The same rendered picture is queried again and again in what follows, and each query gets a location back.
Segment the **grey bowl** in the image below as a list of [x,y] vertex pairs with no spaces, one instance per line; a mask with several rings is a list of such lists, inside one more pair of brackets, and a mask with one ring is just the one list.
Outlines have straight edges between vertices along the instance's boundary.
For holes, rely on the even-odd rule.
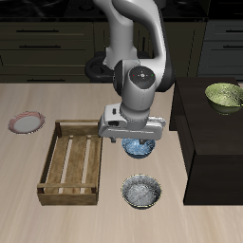
[[153,207],[160,200],[162,189],[155,178],[138,174],[127,178],[123,182],[121,195],[131,207],[146,210]]

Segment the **wooden slat tray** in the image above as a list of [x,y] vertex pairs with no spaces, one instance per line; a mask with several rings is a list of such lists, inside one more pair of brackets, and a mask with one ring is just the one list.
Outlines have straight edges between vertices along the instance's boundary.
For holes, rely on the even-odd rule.
[[97,205],[103,139],[98,120],[57,120],[37,196],[47,205]]

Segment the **dark wooden cabinet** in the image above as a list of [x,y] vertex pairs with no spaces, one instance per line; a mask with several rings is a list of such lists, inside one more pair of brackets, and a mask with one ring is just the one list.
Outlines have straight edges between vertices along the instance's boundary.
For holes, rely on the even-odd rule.
[[243,109],[220,115],[205,89],[233,77],[177,77],[169,129],[178,133],[187,173],[185,205],[243,205]]

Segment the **blue bowl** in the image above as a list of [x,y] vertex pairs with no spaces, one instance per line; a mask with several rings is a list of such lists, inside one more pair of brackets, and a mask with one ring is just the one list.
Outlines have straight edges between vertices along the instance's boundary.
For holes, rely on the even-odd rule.
[[144,159],[152,153],[156,142],[154,140],[147,140],[144,144],[140,144],[138,139],[123,139],[121,146],[131,158]]

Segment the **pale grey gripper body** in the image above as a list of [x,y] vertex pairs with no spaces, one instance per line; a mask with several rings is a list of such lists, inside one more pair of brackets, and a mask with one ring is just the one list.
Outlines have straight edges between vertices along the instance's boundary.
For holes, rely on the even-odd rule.
[[115,137],[116,139],[159,140],[165,125],[165,119],[161,117],[149,117],[147,124],[142,129],[127,129],[108,125],[104,122],[104,116],[101,116],[98,123],[98,135],[104,138]]

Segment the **red-rimmed white plate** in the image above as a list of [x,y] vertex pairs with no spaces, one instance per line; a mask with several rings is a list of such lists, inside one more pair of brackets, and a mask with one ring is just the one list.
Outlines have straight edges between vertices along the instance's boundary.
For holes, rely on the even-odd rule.
[[38,111],[26,111],[9,120],[8,130],[18,135],[28,135],[44,126],[46,117]]

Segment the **dark kitchen cupboards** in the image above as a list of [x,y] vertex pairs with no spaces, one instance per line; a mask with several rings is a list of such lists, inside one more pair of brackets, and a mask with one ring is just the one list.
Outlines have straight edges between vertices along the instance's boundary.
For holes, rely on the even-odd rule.
[[99,51],[113,69],[139,60],[170,86],[195,77],[213,22],[201,0],[0,0],[0,83],[91,83]]

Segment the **green bowl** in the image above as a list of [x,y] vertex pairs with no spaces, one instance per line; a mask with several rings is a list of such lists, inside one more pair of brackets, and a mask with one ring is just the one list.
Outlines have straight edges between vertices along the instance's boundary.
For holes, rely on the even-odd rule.
[[210,107],[221,115],[230,115],[243,108],[243,89],[235,84],[211,84],[205,89]]

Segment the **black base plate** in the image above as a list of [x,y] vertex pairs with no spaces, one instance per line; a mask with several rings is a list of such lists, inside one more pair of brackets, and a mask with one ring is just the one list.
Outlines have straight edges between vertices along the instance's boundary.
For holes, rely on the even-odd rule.
[[154,78],[153,71],[140,64],[139,60],[119,60],[113,69],[103,62],[106,58],[105,51],[99,51],[85,64],[85,75],[94,84],[123,85],[126,79],[143,81],[146,77]]

